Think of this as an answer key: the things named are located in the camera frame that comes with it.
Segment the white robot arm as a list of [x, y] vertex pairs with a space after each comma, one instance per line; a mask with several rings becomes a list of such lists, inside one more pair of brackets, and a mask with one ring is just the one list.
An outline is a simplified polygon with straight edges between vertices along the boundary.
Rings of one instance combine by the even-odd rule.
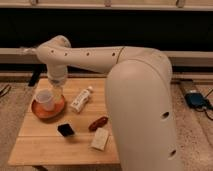
[[172, 111], [168, 57], [153, 48], [73, 48], [56, 36], [36, 48], [51, 84], [69, 66], [105, 73], [105, 104], [122, 171], [183, 171]]

